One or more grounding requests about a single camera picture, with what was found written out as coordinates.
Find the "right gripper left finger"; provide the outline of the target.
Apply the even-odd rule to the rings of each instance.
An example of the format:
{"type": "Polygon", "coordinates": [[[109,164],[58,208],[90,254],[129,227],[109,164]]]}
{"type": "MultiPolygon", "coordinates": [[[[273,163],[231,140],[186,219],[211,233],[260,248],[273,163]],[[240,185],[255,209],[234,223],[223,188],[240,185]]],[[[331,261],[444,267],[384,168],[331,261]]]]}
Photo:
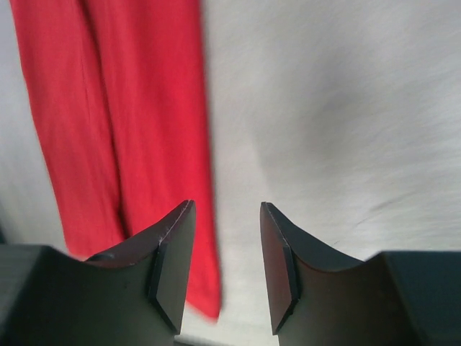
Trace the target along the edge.
{"type": "Polygon", "coordinates": [[[172,345],[182,327],[195,205],[79,261],[1,246],[3,345],[172,345]]]}

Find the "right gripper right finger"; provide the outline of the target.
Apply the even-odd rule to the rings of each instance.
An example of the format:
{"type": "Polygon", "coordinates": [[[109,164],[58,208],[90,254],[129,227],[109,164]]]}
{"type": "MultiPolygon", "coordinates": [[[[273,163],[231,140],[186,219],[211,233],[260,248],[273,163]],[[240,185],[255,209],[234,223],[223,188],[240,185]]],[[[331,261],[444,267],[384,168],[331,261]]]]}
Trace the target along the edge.
{"type": "Polygon", "coordinates": [[[458,345],[460,253],[361,261],[260,208],[272,332],[281,345],[458,345]]]}

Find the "red t shirt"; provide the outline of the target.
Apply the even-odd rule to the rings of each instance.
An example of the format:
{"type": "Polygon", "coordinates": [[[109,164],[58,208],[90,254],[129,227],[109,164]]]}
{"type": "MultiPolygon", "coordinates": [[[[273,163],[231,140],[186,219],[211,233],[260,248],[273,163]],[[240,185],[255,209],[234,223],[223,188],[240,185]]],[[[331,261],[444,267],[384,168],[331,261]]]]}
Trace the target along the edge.
{"type": "Polygon", "coordinates": [[[201,3],[12,1],[32,118],[71,254],[197,209],[187,301],[222,306],[201,3]]]}

